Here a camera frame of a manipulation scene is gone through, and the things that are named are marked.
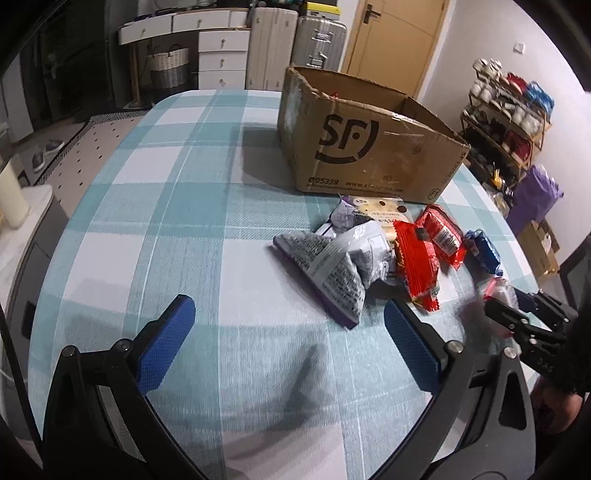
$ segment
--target snack bag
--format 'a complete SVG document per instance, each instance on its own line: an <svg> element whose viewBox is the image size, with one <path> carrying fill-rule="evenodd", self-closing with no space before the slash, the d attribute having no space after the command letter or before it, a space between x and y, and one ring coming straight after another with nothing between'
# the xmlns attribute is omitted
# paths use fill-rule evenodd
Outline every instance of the snack bag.
<svg viewBox="0 0 591 480"><path fill-rule="evenodd" d="M331 317L349 329L359 323L365 290L386 278L392 257L384 231L374 220L335 238L287 232L276 235L273 243L311 281Z"/></svg>
<svg viewBox="0 0 591 480"><path fill-rule="evenodd" d="M464 235L439 205L427 205L415 225L427 231L437 258L445 260L456 270L460 268L466 256Z"/></svg>
<svg viewBox="0 0 591 480"><path fill-rule="evenodd" d="M480 229L476 231L469 230L464 235L464 242L482 268L493 275L503 276L499 252L496 251L486 233Z"/></svg>
<svg viewBox="0 0 591 480"><path fill-rule="evenodd" d="M413 303L428 312L439 310L437 274L439 261L433 243L422 227L413 223L394 221L396 229L396 258L398 271Z"/></svg>
<svg viewBox="0 0 591 480"><path fill-rule="evenodd" d="M379 222L386 232L388 241L394 247L396 240L396 230L394 229L394 220L412 223L413 220L408 215L408 209L402 199L396 198L373 198L373 197L345 197L345 200L354 205L361 214L367 215Z"/></svg>

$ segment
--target blue item on shelf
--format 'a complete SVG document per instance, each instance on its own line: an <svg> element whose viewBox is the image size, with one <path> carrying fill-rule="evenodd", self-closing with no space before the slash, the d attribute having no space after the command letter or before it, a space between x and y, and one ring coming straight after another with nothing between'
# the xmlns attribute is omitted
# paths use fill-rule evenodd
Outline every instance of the blue item on shelf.
<svg viewBox="0 0 591 480"><path fill-rule="evenodd" d="M546 114L548 115L548 119L552 115L552 110L554 109L554 99L548 95L542 87L538 84L538 82L531 82L527 86L527 90L524 93L524 96L534 102L536 105L542 107Z"/></svg>

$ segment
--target white wall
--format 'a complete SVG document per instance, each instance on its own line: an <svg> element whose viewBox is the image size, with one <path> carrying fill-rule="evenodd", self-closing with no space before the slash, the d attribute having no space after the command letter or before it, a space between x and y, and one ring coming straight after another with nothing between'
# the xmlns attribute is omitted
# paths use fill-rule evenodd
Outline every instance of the white wall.
<svg viewBox="0 0 591 480"><path fill-rule="evenodd" d="M513 45L525 44L525 54ZM591 232L591 94L581 88L568 63L512 0L457 0L447 40L423 104L454 129L467 104L476 58L498 59L505 72L536 80L556 101L553 127L538 162L564 191L547 216L563 262Z"/></svg>
<svg viewBox="0 0 591 480"><path fill-rule="evenodd" d="M345 40L345 47L343 48L343 54L340 58L339 71L343 68L343 60L345 59L345 51L349 43L351 30L353 30L353 20L355 19L355 9L359 0L338 0L337 6L340 8L339 21L347 27L347 38Z"/></svg>

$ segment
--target purple bag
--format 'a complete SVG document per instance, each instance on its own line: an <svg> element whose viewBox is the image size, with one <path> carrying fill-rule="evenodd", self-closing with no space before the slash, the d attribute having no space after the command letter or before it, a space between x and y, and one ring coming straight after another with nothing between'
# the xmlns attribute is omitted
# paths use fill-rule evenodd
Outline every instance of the purple bag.
<svg viewBox="0 0 591 480"><path fill-rule="evenodd" d="M507 216L507 223L513 233L519 235L532 220L541 222L556 200L563 196L564 192L546 170L534 165L515 188L515 205Z"/></svg>

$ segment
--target door handle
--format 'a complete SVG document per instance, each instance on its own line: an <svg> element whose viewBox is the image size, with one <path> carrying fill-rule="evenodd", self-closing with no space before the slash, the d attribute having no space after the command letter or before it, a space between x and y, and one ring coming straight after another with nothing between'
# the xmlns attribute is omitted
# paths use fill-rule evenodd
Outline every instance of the door handle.
<svg viewBox="0 0 591 480"><path fill-rule="evenodd" d="M376 12L375 10L373 10L373 5L372 4L368 4L367 8L365 9L365 16L363 18L363 23L369 23L369 17L371 15L375 15L376 17L381 17L382 14Z"/></svg>

